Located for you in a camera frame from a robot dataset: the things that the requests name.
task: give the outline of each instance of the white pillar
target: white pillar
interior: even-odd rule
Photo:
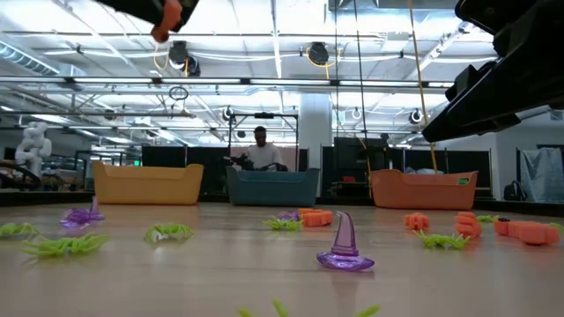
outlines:
[[[331,146],[332,109],[329,94],[306,93],[301,95],[298,144],[309,150],[309,167],[322,168],[322,146]],[[321,182],[317,195],[321,191]]]

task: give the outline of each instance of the yellow bin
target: yellow bin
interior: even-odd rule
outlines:
[[[186,168],[108,166],[94,162],[94,189],[99,203],[197,203],[204,166]]]

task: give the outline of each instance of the orange bin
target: orange bin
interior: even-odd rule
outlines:
[[[186,168],[108,166],[94,162],[94,189],[99,203],[197,203],[204,166]]]
[[[434,175],[380,170],[370,174],[376,206],[414,210],[470,210],[477,178],[478,172]]]

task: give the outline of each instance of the ceiling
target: ceiling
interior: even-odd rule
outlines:
[[[351,1],[340,1],[342,9],[335,14],[331,9],[334,4],[328,4],[327,0],[201,0],[188,24],[172,34],[171,40],[188,42],[189,53],[201,68],[201,78],[417,80],[407,2],[380,0],[377,7],[371,0],[357,1],[358,23]],[[451,83],[469,64],[478,68],[497,57],[491,35],[462,23],[455,16],[451,8],[456,1],[414,3],[423,81],[436,85]],[[57,0],[0,0],[0,43],[41,60],[61,76],[184,77],[182,70],[167,65],[170,43],[157,45],[150,35],[151,29],[147,22],[89,0],[70,0],[66,4]],[[312,65],[304,52],[313,41],[324,42],[330,61],[338,56],[338,63],[328,69]],[[40,74],[0,58],[0,75],[38,77]],[[219,86],[188,85],[185,87],[190,96],[174,102],[167,97],[172,85],[96,83],[82,84],[80,90],[45,83],[4,81],[0,85],[0,101],[15,111],[102,113],[113,109],[128,114],[178,114],[184,109],[196,118],[161,116],[147,122],[146,118],[138,117],[136,121],[133,116],[119,116],[109,121],[103,116],[83,115],[67,117],[67,122],[51,120],[51,123],[108,127],[80,129],[80,133],[91,136],[95,142],[98,136],[119,136],[134,143],[155,142],[155,136],[149,138],[141,130],[126,129],[143,121],[146,126],[184,129],[170,129],[165,141],[203,145],[225,144],[221,141],[227,134],[222,130],[226,127],[222,111],[227,106],[235,113],[298,114],[300,107],[306,107],[300,103],[301,95],[313,92],[313,88],[298,85],[222,85],[221,93],[215,93]],[[338,113],[334,116],[335,132],[337,129],[361,131],[363,120],[357,119],[356,111],[364,107],[369,132],[388,132],[399,143],[407,137],[411,141],[413,138],[405,132],[421,129],[408,122],[409,113],[421,109],[419,89],[376,86],[365,89],[364,93],[358,87],[338,92],[335,87],[317,87],[315,92],[330,96]],[[112,89],[124,93],[111,93]],[[444,89],[425,90],[430,113],[445,105]],[[269,138],[281,145],[295,140],[292,123],[280,119],[250,117],[239,128],[250,131],[258,124],[272,130]],[[109,129],[112,126],[122,129]],[[219,133],[214,136],[209,128],[219,128]],[[245,145],[251,140],[234,137],[234,141]]]

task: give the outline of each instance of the man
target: man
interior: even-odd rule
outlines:
[[[274,144],[266,143],[266,129],[264,127],[256,127],[255,140],[256,145],[249,146],[247,149],[247,157],[254,163],[255,169],[274,163],[284,165],[278,148]]]

